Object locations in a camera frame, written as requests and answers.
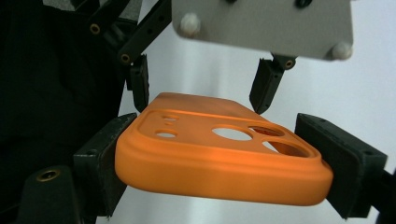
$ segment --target phone case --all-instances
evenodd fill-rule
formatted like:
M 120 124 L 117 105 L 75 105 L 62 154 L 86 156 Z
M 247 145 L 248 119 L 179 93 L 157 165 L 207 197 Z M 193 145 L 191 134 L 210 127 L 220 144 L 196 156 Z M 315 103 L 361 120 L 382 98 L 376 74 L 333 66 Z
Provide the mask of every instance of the phone case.
M 116 172 L 152 192 L 293 205 L 320 203 L 332 184 L 320 153 L 286 128 L 230 100 L 179 93 L 158 95 L 123 132 Z

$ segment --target metal plate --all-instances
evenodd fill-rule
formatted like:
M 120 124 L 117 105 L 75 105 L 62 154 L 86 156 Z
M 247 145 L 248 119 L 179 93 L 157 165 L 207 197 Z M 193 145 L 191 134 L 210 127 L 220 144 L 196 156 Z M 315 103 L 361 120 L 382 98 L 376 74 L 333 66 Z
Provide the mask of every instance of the metal plate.
M 173 25 L 194 13 L 201 22 L 194 39 L 289 56 L 333 60 L 338 43 L 352 46 L 350 1 L 313 0 L 297 8 L 294 0 L 172 0 Z

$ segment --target orange plastic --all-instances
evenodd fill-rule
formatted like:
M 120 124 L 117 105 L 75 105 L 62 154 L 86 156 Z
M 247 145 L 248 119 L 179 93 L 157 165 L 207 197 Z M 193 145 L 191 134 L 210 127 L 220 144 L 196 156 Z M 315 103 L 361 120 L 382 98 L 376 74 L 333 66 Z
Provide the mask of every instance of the orange plastic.
M 319 152 L 289 130 L 236 102 L 178 93 L 161 93 L 120 136 L 116 172 L 153 192 L 295 205 L 320 203 L 332 183 Z

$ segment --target bolt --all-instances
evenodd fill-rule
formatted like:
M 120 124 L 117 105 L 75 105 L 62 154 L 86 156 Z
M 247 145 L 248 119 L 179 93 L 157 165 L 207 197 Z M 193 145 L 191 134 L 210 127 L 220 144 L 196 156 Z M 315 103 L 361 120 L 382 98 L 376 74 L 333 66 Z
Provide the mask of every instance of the bolt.
M 312 3 L 312 0 L 296 0 L 295 6 L 297 8 L 305 8 L 308 7 Z
M 332 48 L 332 57 L 338 60 L 346 60 L 352 56 L 352 46 L 345 42 L 340 42 Z
M 201 31 L 201 21 L 195 13 L 187 13 L 180 22 L 181 33 L 189 38 L 193 38 Z

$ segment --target white backdrop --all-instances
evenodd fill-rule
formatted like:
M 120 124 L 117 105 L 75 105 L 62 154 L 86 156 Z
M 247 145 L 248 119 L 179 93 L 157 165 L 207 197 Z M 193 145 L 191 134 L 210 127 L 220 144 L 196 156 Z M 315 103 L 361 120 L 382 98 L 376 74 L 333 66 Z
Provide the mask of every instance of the white backdrop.
M 155 3 L 144 0 L 142 16 Z M 276 98 L 263 116 L 294 130 L 299 112 L 328 119 L 389 155 L 396 168 L 396 1 L 353 1 L 354 55 L 346 62 L 298 58 L 285 73 Z M 163 91 L 234 100 L 251 108 L 248 95 L 260 57 L 268 52 L 199 43 L 179 38 L 169 26 L 146 50 L 150 100 Z M 134 112 L 125 92 L 121 114 Z M 298 207 L 163 195 L 128 188 L 112 218 L 117 224 L 375 223 L 347 222 L 326 201 Z

